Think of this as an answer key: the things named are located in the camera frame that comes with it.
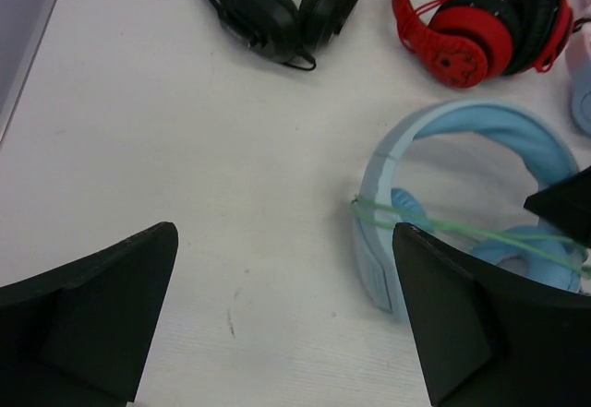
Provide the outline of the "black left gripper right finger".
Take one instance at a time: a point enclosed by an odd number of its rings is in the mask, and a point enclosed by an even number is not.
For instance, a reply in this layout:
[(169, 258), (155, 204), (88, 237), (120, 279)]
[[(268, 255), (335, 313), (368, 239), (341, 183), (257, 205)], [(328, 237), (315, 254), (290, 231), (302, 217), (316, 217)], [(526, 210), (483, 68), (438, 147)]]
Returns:
[(490, 265), (410, 223), (392, 250), (433, 406), (587, 406), (590, 298)]

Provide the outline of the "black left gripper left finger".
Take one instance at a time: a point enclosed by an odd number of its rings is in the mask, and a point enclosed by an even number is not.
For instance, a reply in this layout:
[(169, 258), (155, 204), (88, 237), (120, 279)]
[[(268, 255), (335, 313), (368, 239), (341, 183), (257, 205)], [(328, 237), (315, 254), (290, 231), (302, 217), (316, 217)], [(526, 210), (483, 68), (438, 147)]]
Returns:
[(178, 231), (163, 221), (2, 287), (2, 405), (134, 401), (177, 249)]

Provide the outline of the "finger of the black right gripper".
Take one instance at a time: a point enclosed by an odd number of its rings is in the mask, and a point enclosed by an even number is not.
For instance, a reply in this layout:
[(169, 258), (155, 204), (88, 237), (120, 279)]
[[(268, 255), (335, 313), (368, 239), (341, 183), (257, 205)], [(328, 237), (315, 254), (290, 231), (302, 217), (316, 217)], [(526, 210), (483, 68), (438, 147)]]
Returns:
[(590, 245), (590, 168), (529, 196), (524, 208), (580, 245)]

